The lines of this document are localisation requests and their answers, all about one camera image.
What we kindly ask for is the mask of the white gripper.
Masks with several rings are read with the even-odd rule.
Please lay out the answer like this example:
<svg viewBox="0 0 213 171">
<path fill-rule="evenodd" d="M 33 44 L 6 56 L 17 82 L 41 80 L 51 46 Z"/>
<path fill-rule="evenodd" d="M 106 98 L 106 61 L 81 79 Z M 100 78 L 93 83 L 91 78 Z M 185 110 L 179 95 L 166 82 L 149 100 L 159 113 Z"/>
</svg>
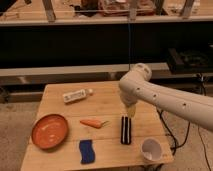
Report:
<svg viewBox="0 0 213 171">
<path fill-rule="evenodd" d="M 132 118 L 135 116 L 136 113 L 136 106 L 135 104 L 138 101 L 138 98 L 134 94 L 134 91 L 132 89 L 121 89 L 120 90 L 120 99 L 123 102 L 123 104 L 127 107 L 126 113 L 129 118 Z"/>
</svg>

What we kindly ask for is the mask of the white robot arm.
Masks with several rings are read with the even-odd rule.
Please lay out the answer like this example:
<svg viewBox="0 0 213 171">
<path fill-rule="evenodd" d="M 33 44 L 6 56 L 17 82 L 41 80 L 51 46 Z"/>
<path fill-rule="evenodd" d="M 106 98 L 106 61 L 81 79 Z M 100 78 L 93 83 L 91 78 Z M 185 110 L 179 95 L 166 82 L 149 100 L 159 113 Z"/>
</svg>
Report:
<svg viewBox="0 0 213 171">
<path fill-rule="evenodd" d="M 213 97 L 150 83 L 152 70 L 135 64 L 119 80 L 120 97 L 126 107 L 143 100 L 213 132 Z"/>
</svg>

